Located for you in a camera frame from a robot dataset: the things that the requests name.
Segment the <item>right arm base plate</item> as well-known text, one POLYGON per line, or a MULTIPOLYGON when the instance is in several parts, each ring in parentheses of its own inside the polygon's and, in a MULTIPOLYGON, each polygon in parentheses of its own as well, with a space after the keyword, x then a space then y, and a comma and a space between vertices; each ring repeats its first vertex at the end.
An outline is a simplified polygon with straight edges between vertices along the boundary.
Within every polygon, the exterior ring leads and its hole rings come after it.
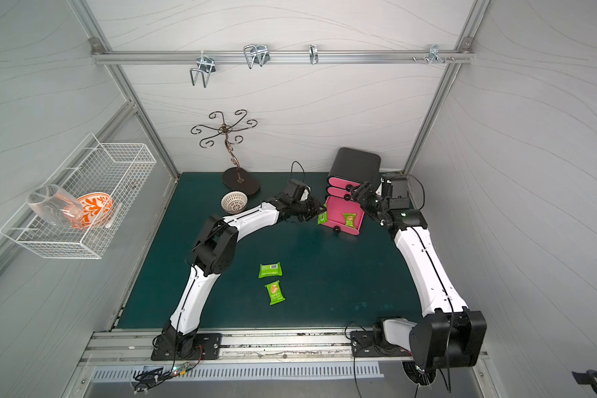
POLYGON ((356 330, 347 332, 354 358, 413 358, 400 346, 378 343, 373 332, 356 330))

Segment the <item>green cookie pack barcode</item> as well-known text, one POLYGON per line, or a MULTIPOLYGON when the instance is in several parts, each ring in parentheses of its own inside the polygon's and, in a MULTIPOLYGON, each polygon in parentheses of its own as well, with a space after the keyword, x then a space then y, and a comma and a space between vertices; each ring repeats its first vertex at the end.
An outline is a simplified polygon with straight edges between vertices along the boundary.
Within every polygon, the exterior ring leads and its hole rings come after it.
POLYGON ((260 270, 258 274, 259 279, 269 278, 269 277, 280 277, 283 275, 283 270, 281 267, 280 262, 269 264, 269 265, 260 265, 260 270))

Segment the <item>black pink drawer cabinet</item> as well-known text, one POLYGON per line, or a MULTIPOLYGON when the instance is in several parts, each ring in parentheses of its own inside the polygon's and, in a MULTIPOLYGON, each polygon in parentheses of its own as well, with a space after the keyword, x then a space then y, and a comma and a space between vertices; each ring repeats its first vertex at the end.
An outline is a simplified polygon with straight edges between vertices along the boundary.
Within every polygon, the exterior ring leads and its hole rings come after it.
POLYGON ((327 178, 327 195, 325 201, 328 222, 325 227, 335 232, 359 235, 365 212, 357 202, 350 199, 350 188, 363 182, 370 182, 377 187, 381 157, 359 149, 338 149, 333 166, 327 178), (356 229, 345 226, 343 214, 356 213, 356 229))

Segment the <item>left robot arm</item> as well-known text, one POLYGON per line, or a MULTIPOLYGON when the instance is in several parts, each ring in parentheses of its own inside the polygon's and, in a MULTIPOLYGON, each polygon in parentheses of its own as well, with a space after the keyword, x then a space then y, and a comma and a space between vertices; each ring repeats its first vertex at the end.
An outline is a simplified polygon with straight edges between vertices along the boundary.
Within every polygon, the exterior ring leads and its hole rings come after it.
POLYGON ((257 207, 226 217, 209 217, 192 249, 185 290, 169 321, 155 338, 154 347, 181 357, 186 350, 192 350, 202 311, 216 281, 232 265, 239 240, 291 217, 306 222, 325 211, 325 205, 312 195, 307 184, 290 179, 283 192, 257 207))

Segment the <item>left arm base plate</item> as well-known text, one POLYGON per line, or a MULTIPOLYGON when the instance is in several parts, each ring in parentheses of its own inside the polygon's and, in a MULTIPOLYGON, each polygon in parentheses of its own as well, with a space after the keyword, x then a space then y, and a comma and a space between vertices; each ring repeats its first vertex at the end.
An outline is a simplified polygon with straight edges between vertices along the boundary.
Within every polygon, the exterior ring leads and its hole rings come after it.
POLYGON ((162 333, 154 340, 152 361, 217 360, 222 345, 221 333, 198 333, 193 338, 179 333, 162 333))

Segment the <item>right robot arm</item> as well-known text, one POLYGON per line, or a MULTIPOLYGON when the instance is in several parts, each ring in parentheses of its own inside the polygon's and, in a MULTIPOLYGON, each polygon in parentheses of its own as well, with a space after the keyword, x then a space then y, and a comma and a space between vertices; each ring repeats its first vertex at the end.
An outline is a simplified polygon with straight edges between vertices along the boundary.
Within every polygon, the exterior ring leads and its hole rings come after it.
POLYGON ((469 309, 449 279, 434 249, 422 211, 411 207, 406 177, 386 175, 381 186, 347 186, 348 197, 390 234, 414 281, 421 321, 385 318, 375 327, 385 348, 408 351, 421 371, 475 366, 487 323, 469 309))

